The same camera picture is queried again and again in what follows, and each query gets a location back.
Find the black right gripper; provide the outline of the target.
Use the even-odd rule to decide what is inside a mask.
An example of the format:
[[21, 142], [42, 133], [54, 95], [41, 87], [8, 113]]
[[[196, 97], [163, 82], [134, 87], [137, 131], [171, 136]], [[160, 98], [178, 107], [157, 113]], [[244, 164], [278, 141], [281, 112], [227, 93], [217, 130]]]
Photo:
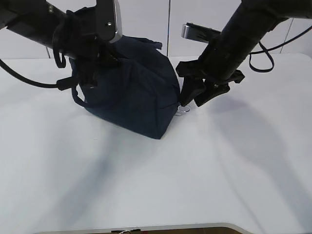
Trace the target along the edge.
[[227, 48], [220, 44], [221, 32], [210, 31], [205, 36], [208, 45], [198, 59], [181, 61], [176, 67], [178, 76], [184, 78], [179, 98], [181, 106], [194, 100], [200, 107], [229, 92], [228, 83], [240, 83], [245, 78], [237, 69], [242, 59], [232, 58]]

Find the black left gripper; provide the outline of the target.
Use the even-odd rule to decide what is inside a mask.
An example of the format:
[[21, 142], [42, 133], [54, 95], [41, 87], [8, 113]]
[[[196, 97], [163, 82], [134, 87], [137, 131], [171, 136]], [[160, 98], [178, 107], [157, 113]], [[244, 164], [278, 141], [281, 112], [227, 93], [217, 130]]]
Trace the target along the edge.
[[75, 12], [67, 10], [54, 30], [52, 50], [58, 68], [65, 68], [65, 57], [70, 57], [76, 61], [76, 72], [58, 80], [57, 87], [97, 86], [96, 66], [102, 61], [114, 60], [106, 48], [108, 44], [96, 33], [96, 7], [83, 7]]

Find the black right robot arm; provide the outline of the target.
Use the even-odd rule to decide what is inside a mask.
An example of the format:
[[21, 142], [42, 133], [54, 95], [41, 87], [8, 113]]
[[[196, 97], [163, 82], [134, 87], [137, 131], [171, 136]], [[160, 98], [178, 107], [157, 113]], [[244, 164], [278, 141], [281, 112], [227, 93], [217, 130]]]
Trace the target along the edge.
[[195, 101], [198, 107], [230, 90], [244, 75], [238, 67], [259, 45], [273, 60], [261, 39], [290, 18], [311, 19], [310, 0], [243, 0], [222, 31], [193, 23], [183, 25], [182, 37], [207, 44], [196, 60], [181, 61], [176, 72], [183, 78], [181, 106]]

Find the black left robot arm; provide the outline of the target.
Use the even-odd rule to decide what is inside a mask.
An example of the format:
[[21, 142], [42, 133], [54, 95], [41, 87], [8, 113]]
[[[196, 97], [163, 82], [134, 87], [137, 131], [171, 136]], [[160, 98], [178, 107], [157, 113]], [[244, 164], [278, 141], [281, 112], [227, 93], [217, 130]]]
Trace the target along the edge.
[[52, 49], [56, 66], [66, 57], [77, 62], [77, 73], [55, 84], [39, 83], [18, 74], [3, 61], [0, 66], [29, 85], [67, 90], [77, 85], [95, 87], [95, 69], [118, 62], [113, 43], [122, 37], [118, 1], [98, 0], [93, 7], [63, 12], [46, 0], [2, 0], [0, 27]]

